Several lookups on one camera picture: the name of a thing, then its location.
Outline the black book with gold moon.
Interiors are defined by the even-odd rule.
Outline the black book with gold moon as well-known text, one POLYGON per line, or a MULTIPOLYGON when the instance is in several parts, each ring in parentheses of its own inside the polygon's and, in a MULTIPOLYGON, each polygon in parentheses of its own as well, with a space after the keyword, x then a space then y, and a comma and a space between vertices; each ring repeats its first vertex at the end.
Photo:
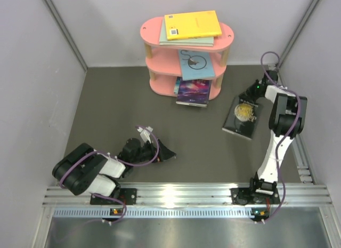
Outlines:
POLYGON ((232 101, 222 130, 252 140, 261 111, 260 104, 236 96, 232 101))

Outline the purple blue cover book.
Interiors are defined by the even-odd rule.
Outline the purple blue cover book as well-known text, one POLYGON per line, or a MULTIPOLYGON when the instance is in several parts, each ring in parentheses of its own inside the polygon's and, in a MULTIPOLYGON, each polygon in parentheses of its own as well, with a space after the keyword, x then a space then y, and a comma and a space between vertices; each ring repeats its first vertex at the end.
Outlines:
POLYGON ((176 103, 178 105, 206 108, 209 102, 210 87, 210 80, 181 80, 178 88, 176 103))

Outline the light blue thin book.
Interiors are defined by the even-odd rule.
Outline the light blue thin book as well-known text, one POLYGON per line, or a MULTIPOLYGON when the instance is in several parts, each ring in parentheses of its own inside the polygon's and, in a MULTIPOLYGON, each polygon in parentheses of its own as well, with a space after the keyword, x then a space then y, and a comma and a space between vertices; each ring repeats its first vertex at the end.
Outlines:
POLYGON ((208 52, 178 50, 182 79, 211 79, 215 77, 214 68, 208 52))

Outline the grey-green book with black circle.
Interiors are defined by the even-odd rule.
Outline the grey-green book with black circle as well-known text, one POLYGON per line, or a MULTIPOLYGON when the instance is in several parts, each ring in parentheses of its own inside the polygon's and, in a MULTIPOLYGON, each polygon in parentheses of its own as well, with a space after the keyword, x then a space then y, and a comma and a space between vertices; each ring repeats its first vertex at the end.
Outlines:
POLYGON ((170 41, 167 39, 165 21, 163 20, 161 24, 160 35, 159 35, 159 45, 213 47, 214 37, 177 39, 177 40, 170 41))

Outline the teal ocean cover book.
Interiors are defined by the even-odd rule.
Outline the teal ocean cover book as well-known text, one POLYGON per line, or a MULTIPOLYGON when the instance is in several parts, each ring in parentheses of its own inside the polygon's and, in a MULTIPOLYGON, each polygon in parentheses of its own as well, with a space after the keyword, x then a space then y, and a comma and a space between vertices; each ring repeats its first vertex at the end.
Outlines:
POLYGON ((175 86, 174 86, 174 94, 177 95, 180 87, 180 83, 182 81, 182 77, 177 77, 175 86))

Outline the yellow book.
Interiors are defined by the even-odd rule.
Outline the yellow book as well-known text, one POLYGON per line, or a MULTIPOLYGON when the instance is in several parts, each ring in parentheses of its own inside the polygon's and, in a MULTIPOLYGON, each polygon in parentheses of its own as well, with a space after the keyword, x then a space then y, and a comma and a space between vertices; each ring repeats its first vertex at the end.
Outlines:
POLYGON ((216 37, 222 34, 216 11, 199 11, 164 16, 167 39, 216 37))

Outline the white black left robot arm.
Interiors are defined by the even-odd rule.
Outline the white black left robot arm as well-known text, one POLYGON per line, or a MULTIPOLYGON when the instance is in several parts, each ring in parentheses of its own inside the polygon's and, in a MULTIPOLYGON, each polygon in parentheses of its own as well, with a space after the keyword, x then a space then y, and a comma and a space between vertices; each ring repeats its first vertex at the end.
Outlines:
POLYGON ((154 145, 147 140, 128 139, 117 157, 103 155, 93 147, 82 143, 52 170, 59 184, 75 196, 90 194, 91 205, 119 204, 121 201, 133 205, 136 189, 122 188, 118 182, 126 178, 133 168, 151 161, 160 163, 176 157, 160 139, 154 145))

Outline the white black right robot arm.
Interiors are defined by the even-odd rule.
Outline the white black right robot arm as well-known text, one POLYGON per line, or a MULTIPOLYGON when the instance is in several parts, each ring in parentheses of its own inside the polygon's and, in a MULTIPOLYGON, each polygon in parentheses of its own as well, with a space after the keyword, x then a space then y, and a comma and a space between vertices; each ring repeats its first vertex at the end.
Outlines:
POLYGON ((231 191, 232 203, 280 204, 278 181, 282 181, 280 166, 285 154, 304 128, 307 109, 307 97, 279 85, 278 72, 267 70, 261 80, 239 96, 243 104, 257 106, 257 100, 266 98, 273 103, 269 118, 270 142, 262 165, 250 179, 248 188, 235 188, 231 191))

